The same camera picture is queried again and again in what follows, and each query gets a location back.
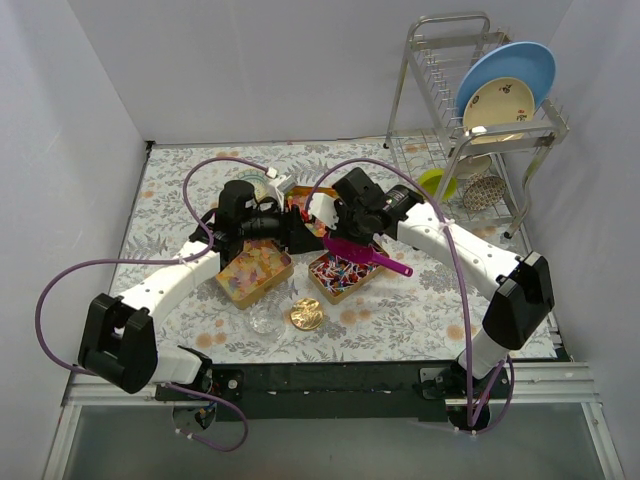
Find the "magenta plastic scoop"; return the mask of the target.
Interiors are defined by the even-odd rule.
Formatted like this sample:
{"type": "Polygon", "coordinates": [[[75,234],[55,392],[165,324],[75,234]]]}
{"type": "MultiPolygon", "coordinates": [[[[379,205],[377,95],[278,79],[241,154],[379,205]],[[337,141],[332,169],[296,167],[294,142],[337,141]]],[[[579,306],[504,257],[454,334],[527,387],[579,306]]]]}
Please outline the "magenta plastic scoop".
{"type": "Polygon", "coordinates": [[[358,245],[329,235],[324,236],[323,243],[333,255],[339,256],[352,263],[379,265],[405,277],[411,277],[413,275],[413,269],[411,267],[379,253],[372,246],[358,245]]]}

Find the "tin of star candies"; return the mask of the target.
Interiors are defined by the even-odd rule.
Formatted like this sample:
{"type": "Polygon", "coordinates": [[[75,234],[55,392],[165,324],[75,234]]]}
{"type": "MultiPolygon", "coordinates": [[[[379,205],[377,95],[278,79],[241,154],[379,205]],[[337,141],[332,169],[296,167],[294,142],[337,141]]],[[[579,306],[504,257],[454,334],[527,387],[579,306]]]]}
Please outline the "tin of star candies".
{"type": "Polygon", "coordinates": [[[326,225],[321,220],[311,220],[305,213],[306,203],[310,196],[311,190],[311,186],[295,186],[290,192],[286,194],[286,204],[289,208],[297,206],[303,213],[303,220],[305,221],[305,226],[307,227],[307,229],[310,230],[316,237],[322,238],[327,231],[326,225]]]}

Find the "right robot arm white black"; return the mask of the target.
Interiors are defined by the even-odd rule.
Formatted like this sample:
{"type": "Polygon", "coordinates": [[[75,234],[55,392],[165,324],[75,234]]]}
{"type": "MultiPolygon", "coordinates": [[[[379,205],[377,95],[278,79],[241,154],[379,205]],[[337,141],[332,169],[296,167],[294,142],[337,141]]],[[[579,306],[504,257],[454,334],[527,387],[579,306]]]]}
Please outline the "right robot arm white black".
{"type": "Polygon", "coordinates": [[[500,249],[455,224],[413,188],[388,191],[359,167],[333,184],[338,198],[330,237],[367,246],[386,235],[450,267],[489,301],[481,329],[458,356],[454,389],[475,397],[489,384],[489,372],[521,349],[555,306],[546,258],[500,249]]]}

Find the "clear glass bowl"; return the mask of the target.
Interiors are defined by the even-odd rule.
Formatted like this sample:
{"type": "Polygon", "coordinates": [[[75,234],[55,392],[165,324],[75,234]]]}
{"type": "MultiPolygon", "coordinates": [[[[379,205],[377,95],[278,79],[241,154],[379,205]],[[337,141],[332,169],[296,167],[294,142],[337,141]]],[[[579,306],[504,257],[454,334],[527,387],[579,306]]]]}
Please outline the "clear glass bowl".
{"type": "Polygon", "coordinates": [[[251,307],[248,328],[260,339],[276,342],[285,332],[283,312],[278,305],[260,301],[251,307]]]}

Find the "tin of jelly candies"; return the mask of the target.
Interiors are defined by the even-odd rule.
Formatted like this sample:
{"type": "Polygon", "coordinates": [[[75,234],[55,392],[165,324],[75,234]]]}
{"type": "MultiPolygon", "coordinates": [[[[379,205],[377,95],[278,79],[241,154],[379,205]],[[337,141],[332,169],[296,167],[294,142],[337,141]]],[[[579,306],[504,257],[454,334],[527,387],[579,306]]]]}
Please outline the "tin of jelly candies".
{"type": "Polygon", "coordinates": [[[251,240],[215,280],[234,306],[245,310],[287,280],[293,269],[291,257],[274,242],[251,240]]]}

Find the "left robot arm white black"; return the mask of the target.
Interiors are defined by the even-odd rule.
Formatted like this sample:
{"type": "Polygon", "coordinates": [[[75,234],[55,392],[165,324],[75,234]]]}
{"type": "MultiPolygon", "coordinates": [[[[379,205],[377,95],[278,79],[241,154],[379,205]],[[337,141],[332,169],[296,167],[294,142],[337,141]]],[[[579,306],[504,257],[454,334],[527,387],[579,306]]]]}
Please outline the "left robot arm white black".
{"type": "Polygon", "coordinates": [[[295,184],[278,176],[268,182],[266,197],[257,199],[251,183],[227,182],[217,207],[199,218],[172,264],[115,297],[92,300],[80,366],[130,394],[152,382],[173,382],[188,398],[205,398],[213,386],[210,359],[187,347],[162,347],[156,335],[171,311],[235,260],[246,242],[271,240],[289,254],[322,248],[300,209],[286,204],[295,184]]]}

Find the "tin of lollipops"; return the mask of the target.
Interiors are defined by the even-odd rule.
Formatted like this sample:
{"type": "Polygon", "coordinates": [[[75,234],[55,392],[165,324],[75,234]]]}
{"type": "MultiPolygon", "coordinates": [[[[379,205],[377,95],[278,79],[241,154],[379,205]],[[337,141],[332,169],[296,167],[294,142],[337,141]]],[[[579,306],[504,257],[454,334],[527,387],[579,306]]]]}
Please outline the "tin of lollipops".
{"type": "Polygon", "coordinates": [[[308,266],[313,285],[332,305],[337,305],[378,276],[383,267],[353,263],[326,250],[308,266]]]}

